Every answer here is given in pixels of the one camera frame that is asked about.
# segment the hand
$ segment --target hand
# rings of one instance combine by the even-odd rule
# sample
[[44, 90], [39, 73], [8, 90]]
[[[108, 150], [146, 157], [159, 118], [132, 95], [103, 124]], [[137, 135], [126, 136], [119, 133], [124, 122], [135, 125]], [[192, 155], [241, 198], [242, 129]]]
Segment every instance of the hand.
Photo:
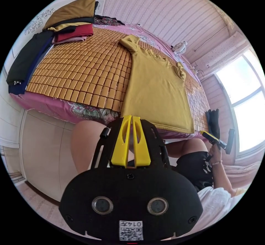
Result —
[[209, 150], [209, 155], [212, 156], [210, 163], [216, 163], [222, 159], [222, 152], [221, 149], [218, 148], [217, 144], [212, 145]]

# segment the pink bedsheet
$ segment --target pink bedsheet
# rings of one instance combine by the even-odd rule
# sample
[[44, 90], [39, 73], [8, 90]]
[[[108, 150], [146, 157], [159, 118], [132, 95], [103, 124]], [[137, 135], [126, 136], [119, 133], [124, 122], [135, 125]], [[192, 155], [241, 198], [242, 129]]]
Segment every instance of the pink bedsheet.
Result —
[[[142, 41], [154, 46], [166, 55], [172, 57], [176, 61], [183, 63], [185, 69], [194, 79], [199, 81], [189, 69], [188, 65], [181, 60], [180, 57], [175, 56], [171, 51], [171, 48], [167, 46], [162, 40], [154, 37], [144, 29], [136, 25], [126, 24], [125, 26], [108, 26], [108, 25], [94, 25], [95, 27], [105, 28], [109, 30], [119, 31], [125, 34], [133, 34], [141, 38]], [[85, 104], [69, 102], [61, 99], [47, 97], [45, 95], [25, 92], [23, 95], [10, 94], [11, 97], [20, 104], [26, 110], [35, 109], [41, 113], [50, 115], [52, 117], [68, 121], [74, 124], [82, 120], [93, 120], [107, 125], [116, 118], [120, 117], [120, 114], [109, 109], [100, 109]], [[173, 131], [158, 130], [163, 139], [191, 139], [194, 137], [203, 137], [199, 132], [194, 134], [177, 133]]]

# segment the black shorts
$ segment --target black shorts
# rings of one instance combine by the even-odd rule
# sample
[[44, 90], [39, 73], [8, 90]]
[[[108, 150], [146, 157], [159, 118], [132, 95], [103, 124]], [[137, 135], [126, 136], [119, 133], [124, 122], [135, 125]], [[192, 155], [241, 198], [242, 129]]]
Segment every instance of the black shorts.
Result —
[[[185, 176], [196, 188], [197, 192], [208, 186], [213, 186], [213, 174], [208, 152], [197, 151], [183, 155], [177, 160], [177, 166], [171, 166], [173, 171]], [[128, 162], [134, 166], [134, 160]]]

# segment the sticker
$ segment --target sticker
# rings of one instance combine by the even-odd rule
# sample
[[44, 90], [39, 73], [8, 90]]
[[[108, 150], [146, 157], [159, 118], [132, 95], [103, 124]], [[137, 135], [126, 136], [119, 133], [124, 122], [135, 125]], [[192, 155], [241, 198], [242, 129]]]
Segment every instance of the sticker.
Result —
[[142, 221], [122, 221], [119, 224], [120, 240], [137, 241], [144, 240]]

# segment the small fan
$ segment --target small fan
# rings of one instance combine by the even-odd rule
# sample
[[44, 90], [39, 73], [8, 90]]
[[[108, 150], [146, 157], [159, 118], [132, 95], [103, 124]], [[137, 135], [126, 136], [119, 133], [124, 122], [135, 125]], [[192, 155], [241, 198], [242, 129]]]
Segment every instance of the small fan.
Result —
[[176, 44], [172, 50], [176, 53], [176, 54], [183, 54], [186, 51], [186, 45], [188, 43], [186, 41], [183, 41], [182, 43], [178, 43]]

